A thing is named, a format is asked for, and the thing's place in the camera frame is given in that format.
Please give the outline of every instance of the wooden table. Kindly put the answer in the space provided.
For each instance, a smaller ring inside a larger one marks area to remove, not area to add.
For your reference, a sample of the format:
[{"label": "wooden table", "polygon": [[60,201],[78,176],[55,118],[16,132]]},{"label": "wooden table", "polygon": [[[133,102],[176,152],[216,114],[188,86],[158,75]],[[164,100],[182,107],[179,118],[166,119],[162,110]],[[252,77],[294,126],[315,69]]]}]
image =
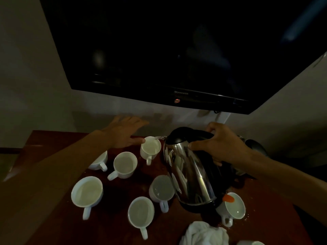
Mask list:
[{"label": "wooden table", "polygon": [[[85,135],[33,131],[11,174],[26,170],[29,165],[54,154]],[[107,176],[113,171],[112,162],[115,156],[123,151],[133,152],[137,156],[137,169],[128,179],[117,178],[108,181]],[[211,225],[221,225],[218,214],[201,216],[187,212],[180,206],[177,198],[173,198],[169,202],[168,213],[161,213],[159,205],[154,203],[155,216],[147,228],[149,238],[144,241],[141,232],[128,222],[128,206],[136,197],[149,197],[148,190],[152,180],[160,174],[167,174],[167,170],[162,153],[152,161],[151,166],[147,166],[139,151],[140,146],[110,149],[107,172],[87,169],[80,176],[81,179],[93,175],[103,183],[103,198],[92,208],[89,220],[83,221],[83,209],[71,202],[72,186],[27,244],[178,244],[193,221],[204,220]],[[312,244],[292,204],[260,181],[246,178],[242,189],[232,188],[230,191],[241,196],[247,209],[242,220],[234,220],[233,226],[226,228],[230,244],[236,244],[241,239],[259,240],[266,245]]]}]

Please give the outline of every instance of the left hand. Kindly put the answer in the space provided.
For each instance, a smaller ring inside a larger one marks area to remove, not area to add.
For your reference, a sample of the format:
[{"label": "left hand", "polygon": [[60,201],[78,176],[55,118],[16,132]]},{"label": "left hand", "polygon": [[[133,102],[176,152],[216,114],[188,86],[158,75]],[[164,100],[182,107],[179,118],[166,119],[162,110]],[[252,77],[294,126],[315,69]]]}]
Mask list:
[{"label": "left hand", "polygon": [[149,124],[148,121],[142,120],[139,117],[125,117],[121,121],[120,115],[115,116],[113,121],[101,131],[112,142],[112,148],[124,148],[130,145],[138,145],[145,143],[145,139],[141,137],[131,138],[139,128]]}]

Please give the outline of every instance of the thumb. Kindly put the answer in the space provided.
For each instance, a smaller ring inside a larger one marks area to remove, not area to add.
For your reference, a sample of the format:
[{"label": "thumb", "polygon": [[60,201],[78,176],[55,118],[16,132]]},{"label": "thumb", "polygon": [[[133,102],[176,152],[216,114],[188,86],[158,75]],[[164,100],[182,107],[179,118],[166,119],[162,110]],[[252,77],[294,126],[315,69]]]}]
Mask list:
[{"label": "thumb", "polygon": [[131,145],[140,145],[140,144],[145,143],[145,139],[142,137],[130,138],[129,143]]},{"label": "thumb", "polygon": [[206,148],[206,141],[194,141],[188,144],[188,148],[190,150],[205,150]]}]

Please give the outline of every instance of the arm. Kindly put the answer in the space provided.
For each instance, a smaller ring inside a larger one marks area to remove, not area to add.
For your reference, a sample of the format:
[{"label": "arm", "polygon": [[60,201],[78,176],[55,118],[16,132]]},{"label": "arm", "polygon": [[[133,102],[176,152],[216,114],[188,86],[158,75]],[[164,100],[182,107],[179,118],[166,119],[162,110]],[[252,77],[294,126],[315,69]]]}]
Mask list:
[{"label": "arm", "polygon": [[204,150],[213,157],[216,164],[220,164],[221,161],[229,162],[265,182],[327,226],[325,181],[253,151],[223,124],[210,123],[207,131],[213,130],[215,130],[213,138],[190,143],[190,149]]},{"label": "arm", "polygon": [[145,124],[117,116],[103,130],[40,161],[0,184],[0,244],[24,244],[90,164],[109,148],[142,144],[130,136]]}]

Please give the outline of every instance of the orange object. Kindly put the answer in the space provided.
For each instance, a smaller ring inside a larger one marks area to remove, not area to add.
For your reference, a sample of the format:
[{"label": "orange object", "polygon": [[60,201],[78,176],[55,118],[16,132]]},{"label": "orange object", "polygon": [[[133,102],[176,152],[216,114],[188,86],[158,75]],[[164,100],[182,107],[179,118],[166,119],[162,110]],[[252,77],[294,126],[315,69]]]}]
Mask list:
[{"label": "orange object", "polygon": [[233,203],[235,199],[231,195],[225,194],[223,197],[223,201]]}]

